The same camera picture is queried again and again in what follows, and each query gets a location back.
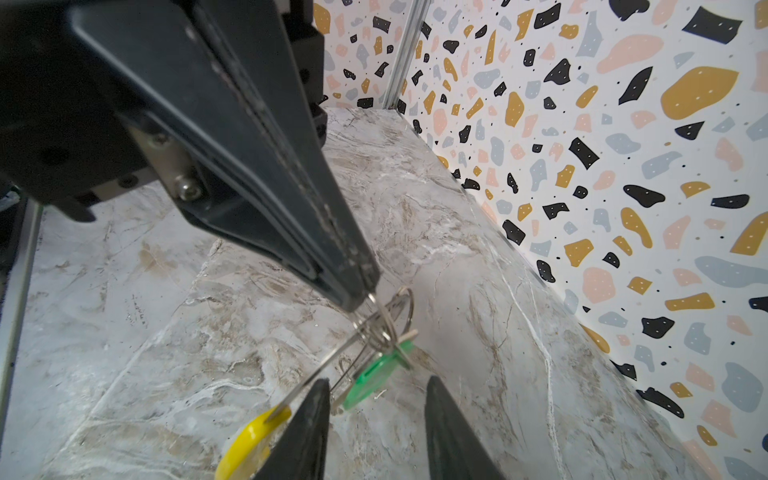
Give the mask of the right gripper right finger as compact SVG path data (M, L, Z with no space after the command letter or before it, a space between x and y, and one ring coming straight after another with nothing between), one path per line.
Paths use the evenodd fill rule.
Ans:
M424 415L432 480L504 479L437 376L428 381Z

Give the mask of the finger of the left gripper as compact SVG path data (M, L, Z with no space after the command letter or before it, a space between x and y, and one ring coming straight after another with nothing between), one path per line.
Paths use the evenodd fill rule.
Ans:
M343 310L380 271L322 148L325 41L310 1L198 1L193 18L256 131L236 179L255 190L243 245L280 263Z
M67 26L147 162L194 226L243 245L255 190L236 179L256 131L193 18L198 1L88 1Z

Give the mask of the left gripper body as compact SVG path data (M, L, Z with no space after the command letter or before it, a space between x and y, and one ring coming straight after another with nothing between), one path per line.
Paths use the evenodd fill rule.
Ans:
M1 176L89 222L93 204L152 166L68 29L68 9L83 2L1 5Z

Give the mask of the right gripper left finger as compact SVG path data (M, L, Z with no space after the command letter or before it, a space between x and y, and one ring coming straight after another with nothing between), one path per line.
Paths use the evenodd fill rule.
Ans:
M256 480L323 479L330 406L329 380L316 380L254 478Z

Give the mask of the metal key gauge with yellow handle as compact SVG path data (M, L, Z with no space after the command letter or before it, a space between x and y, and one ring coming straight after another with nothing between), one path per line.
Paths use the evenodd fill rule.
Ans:
M290 392L273 408L262 413L248 423L238 434L232 445L220 460L215 479L251 479L255 472L264 465L269 456L270 443L291 419L290 408L294 399L324 373L331 364L339 359L350 347L361 344L362 347L354 359L347 365L330 388L333 393L338 386L352 376L364 354L370 349L368 342L373 334L370 326L355 324L355 332L340 347L333 349L317 367L311 370Z

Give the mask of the steel split keyring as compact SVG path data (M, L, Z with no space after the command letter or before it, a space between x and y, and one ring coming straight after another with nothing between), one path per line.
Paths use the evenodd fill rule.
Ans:
M366 302L372 312L363 319L354 317L352 324L360 338L375 351L390 353L416 335L412 329L415 298L410 287L400 287L388 302L369 293Z

